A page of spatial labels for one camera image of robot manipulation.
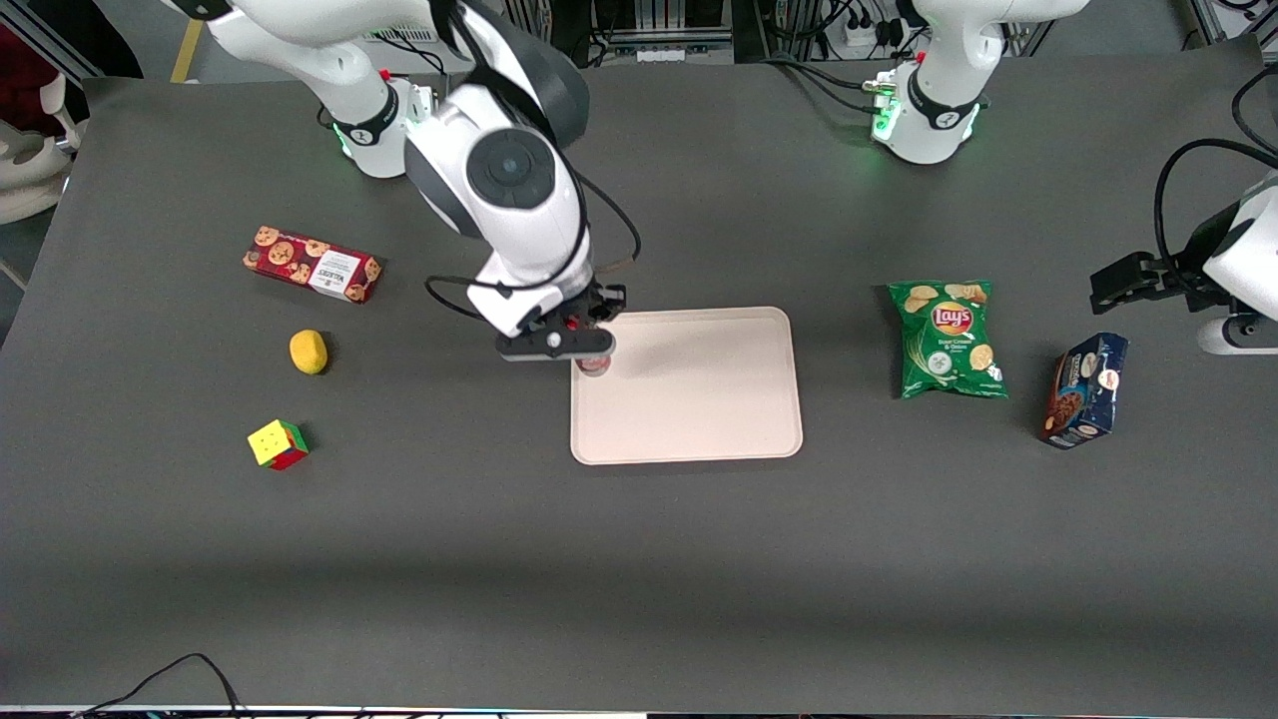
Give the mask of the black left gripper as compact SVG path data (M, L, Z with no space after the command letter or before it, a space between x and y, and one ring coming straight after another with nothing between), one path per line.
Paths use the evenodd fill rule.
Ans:
M1183 298L1189 312L1209 307L1228 307L1231 296L1206 275L1206 261L1215 255L1223 240L1190 240L1182 252L1172 254L1167 241L1155 241L1157 255L1132 252L1090 275L1091 313L1104 315L1134 301L1162 301Z

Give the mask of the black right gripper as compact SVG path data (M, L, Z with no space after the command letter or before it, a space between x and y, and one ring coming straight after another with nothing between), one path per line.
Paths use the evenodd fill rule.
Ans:
M597 331L626 310L627 292L624 284L589 284L571 299L544 313L539 323L548 335Z

